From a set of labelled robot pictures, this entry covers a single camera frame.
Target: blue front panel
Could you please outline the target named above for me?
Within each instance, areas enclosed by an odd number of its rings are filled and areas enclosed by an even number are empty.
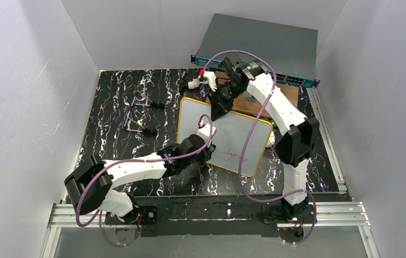
[[[202,58],[199,56],[195,57],[195,64],[198,66],[205,66],[208,61],[209,61],[208,58]],[[220,63],[221,61],[219,60],[212,60],[211,63],[208,65],[208,67],[217,69],[219,71],[223,71],[222,65]],[[314,84],[314,80],[312,79],[279,73],[276,74],[277,74],[277,82],[279,83],[290,84],[293,86],[301,86],[306,88],[312,88],[312,85]]]

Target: robotic arm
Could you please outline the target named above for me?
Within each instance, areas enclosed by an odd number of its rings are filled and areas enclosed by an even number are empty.
[[[214,72],[202,71],[200,74],[206,78],[212,89],[209,100],[213,121],[228,113],[233,107],[234,99],[244,91],[255,97],[261,104],[271,94],[270,91],[275,82],[261,62],[255,60],[245,63],[237,54],[232,54],[222,61],[222,67],[231,78],[224,84],[218,84]],[[307,118],[295,108],[280,88],[274,90],[265,109],[278,125],[282,135],[275,146],[275,151],[283,162],[283,194],[305,189],[306,170],[318,137],[319,122],[315,117]],[[282,199],[284,216],[288,219],[299,216],[308,203],[305,192],[285,197]]]
[[[210,125],[199,124],[200,128],[196,134],[191,134],[185,138],[181,144],[170,144],[165,148],[152,153],[148,156],[140,157],[142,160],[159,160],[168,157],[176,157],[194,152],[201,148],[210,138]],[[96,183],[89,189],[86,198],[81,206],[81,214],[87,214],[94,210],[111,212],[126,223],[136,220],[139,212],[139,206],[136,204],[132,195],[124,192],[118,192],[114,188],[148,178],[159,179],[168,176],[174,176],[182,172],[193,163],[205,163],[211,158],[211,153],[216,146],[209,142],[208,146],[198,154],[190,157],[171,161],[161,162],[124,162],[117,166],[109,168]],[[93,155],[76,168],[66,179],[65,187],[76,207],[81,199],[81,195],[86,189],[92,178],[100,172],[105,165],[110,165],[115,161],[102,160],[100,156]]]

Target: white wall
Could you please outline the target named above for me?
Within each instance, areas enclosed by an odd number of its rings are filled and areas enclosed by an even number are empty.
[[[406,0],[348,0],[317,57],[320,101],[382,257],[406,257]]]
[[[192,67],[214,13],[318,30],[320,49],[346,0],[62,0],[99,69]]]
[[[60,1],[0,0],[0,257],[38,257],[99,70]]]

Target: whiteboard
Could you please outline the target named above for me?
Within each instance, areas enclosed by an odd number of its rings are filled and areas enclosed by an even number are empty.
[[[196,133],[198,119],[202,114],[211,114],[210,104],[191,98],[181,100],[177,142],[181,143],[183,139]],[[216,150],[208,163],[238,173],[239,156],[253,120],[253,117],[230,111],[213,122],[217,131],[212,138],[212,144],[216,145]],[[264,120],[258,121],[244,155],[242,175],[247,177],[255,175],[272,129],[271,123]]]

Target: black marble surface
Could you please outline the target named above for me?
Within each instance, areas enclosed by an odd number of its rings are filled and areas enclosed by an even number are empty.
[[[78,164],[88,156],[99,154],[106,160],[121,160],[148,155],[176,141],[179,102],[182,97],[204,100],[206,90],[178,92],[176,81],[184,69],[104,71],[100,75]],[[187,69],[188,78],[199,69]],[[122,130],[126,112],[139,89],[141,98],[166,103],[165,110],[135,107],[132,117],[148,128],[156,128],[151,137]],[[306,89],[300,89],[298,109],[313,115]],[[243,177],[244,188],[251,194],[280,194],[283,190],[283,166],[273,152],[266,149],[260,168],[252,178]],[[320,137],[308,166],[307,188],[313,192],[338,191],[337,182]],[[207,165],[193,165],[183,173],[160,180],[143,180],[122,189],[135,196],[239,195],[238,175]]]

